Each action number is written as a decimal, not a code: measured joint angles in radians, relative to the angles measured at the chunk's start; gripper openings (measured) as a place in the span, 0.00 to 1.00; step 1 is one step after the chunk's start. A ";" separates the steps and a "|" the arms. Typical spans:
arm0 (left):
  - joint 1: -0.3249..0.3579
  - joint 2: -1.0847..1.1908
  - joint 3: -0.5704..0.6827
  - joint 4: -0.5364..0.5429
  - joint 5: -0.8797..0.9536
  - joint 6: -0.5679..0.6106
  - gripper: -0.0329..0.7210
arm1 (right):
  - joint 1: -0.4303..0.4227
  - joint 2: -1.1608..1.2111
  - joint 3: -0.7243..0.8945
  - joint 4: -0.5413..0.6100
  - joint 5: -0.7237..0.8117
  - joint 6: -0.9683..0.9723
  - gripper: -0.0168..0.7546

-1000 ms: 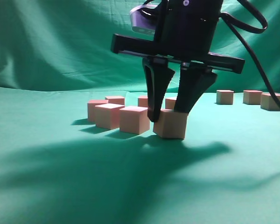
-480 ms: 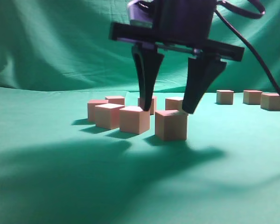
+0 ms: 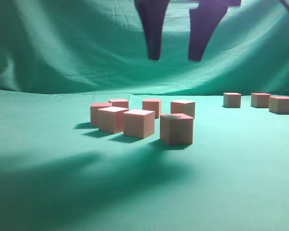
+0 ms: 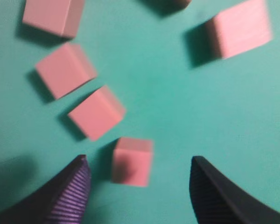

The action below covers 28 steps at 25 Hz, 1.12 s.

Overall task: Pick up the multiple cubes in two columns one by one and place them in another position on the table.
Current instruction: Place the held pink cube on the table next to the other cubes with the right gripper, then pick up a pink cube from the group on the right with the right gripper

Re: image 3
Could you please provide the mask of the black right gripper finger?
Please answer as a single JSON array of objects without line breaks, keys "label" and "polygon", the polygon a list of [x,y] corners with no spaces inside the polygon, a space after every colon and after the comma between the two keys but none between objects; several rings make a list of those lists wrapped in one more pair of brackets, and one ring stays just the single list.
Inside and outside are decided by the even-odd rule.
[{"label": "black right gripper finger", "polygon": [[168,0],[135,0],[134,5],[142,22],[147,55],[150,60],[159,60],[162,29]]},{"label": "black right gripper finger", "polygon": [[200,0],[198,7],[189,10],[190,41],[188,59],[200,61],[210,38],[228,11],[228,5],[220,0]]}]

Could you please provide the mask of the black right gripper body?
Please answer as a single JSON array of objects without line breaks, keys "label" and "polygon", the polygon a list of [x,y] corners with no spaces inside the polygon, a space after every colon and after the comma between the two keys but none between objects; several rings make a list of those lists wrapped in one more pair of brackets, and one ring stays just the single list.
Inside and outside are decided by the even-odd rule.
[{"label": "black right gripper body", "polygon": [[241,5],[241,0],[229,0],[228,5],[229,6],[240,6]]}]

